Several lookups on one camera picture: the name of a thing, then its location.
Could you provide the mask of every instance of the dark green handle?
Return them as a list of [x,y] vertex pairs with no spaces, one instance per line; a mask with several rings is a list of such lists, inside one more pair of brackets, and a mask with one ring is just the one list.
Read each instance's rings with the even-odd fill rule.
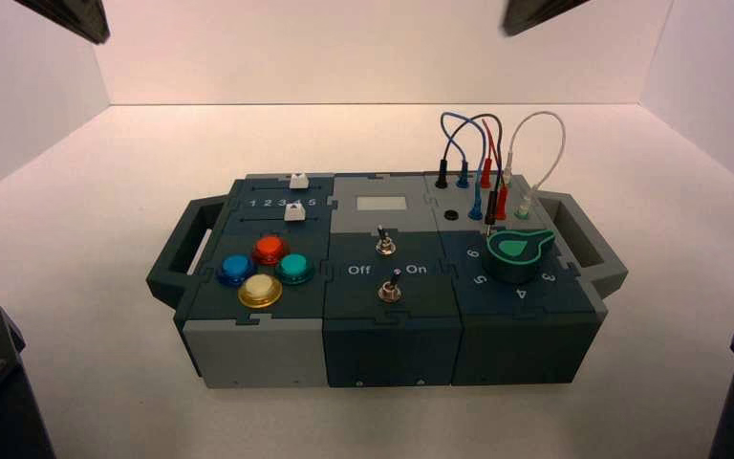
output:
[[187,274],[187,270],[206,230],[215,228],[226,201],[226,195],[190,201],[150,270],[147,276],[150,292],[171,308],[176,309],[184,291],[199,280]]

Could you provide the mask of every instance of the white wire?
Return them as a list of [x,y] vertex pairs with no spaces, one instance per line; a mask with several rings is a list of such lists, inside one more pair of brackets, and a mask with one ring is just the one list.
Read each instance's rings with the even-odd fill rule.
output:
[[524,120],[522,120],[522,122],[520,122],[519,125],[516,126],[516,130],[513,131],[513,136],[510,138],[510,147],[507,149],[507,161],[505,162],[506,170],[511,170],[511,166],[513,165],[513,145],[516,142],[516,135],[519,134],[519,129],[521,129],[522,125],[528,122],[528,120],[539,115],[549,115],[555,118],[558,121],[558,124],[561,125],[561,146],[558,148],[558,156],[555,158],[555,162],[550,167],[550,170],[547,171],[547,174],[545,174],[542,180],[540,180],[536,185],[530,188],[531,191],[536,191],[537,189],[539,189],[539,186],[541,186],[548,179],[550,174],[555,170],[558,162],[561,161],[561,157],[564,156],[564,143],[567,140],[567,129],[564,127],[564,121],[561,120],[561,117],[559,117],[554,112],[550,112],[547,110],[531,113]]
[[531,113],[530,115],[528,115],[524,120],[522,120],[522,122],[519,123],[518,126],[516,126],[516,129],[513,131],[513,136],[511,136],[510,138],[510,146],[507,149],[507,160],[505,162],[505,171],[503,173],[503,179],[505,180],[505,185],[509,184],[510,177],[512,175],[511,167],[513,165],[513,143],[516,142],[516,135],[519,134],[519,129],[522,128],[523,124],[525,124],[531,118],[537,117],[539,115],[549,115],[558,121],[558,124],[561,126],[561,146],[558,148],[558,156],[555,157],[555,162],[552,164],[552,166],[547,171],[547,173],[542,178],[542,180],[538,181],[536,185],[530,188],[530,191],[528,191],[528,194],[525,196],[524,202],[520,205],[518,213],[524,216],[527,216],[529,213],[530,201],[531,201],[533,194],[536,191],[538,191],[539,186],[541,186],[548,179],[550,174],[555,170],[555,167],[558,165],[558,162],[561,161],[561,157],[564,156],[564,143],[567,140],[567,129],[564,126],[564,121],[561,120],[561,117],[559,117],[557,114],[551,111],[542,110],[542,111]]

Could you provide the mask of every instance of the red wire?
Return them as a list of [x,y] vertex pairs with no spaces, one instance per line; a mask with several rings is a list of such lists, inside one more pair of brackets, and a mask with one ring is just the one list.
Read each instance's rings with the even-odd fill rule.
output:
[[486,119],[483,119],[483,126],[486,127],[486,132],[488,134],[488,145],[490,149],[490,153],[493,155],[494,160],[496,160],[496,166],[497,168],[502,168],[502,156],[498,151],[496,151],[496,146],[494,146],[493,142],[493,136],[491,135],[491,129],[488,127],[488,123],[486,122]]

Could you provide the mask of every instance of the control box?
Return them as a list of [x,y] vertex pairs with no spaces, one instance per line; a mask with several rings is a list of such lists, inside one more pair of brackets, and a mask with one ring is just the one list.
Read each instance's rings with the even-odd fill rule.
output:
[[208,387],[571,382],[626,268],[570,195],[520,218],[514,176],[487,227],[457,179],[248,175],[189,203],[148,285]]

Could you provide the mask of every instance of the blue button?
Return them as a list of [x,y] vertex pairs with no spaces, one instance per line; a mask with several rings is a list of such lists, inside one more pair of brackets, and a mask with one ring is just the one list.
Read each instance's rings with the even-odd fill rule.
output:
[[245,255],[228,256],[218,271],[218,280],[230,287],[239,287],[254,274],[254,263]]

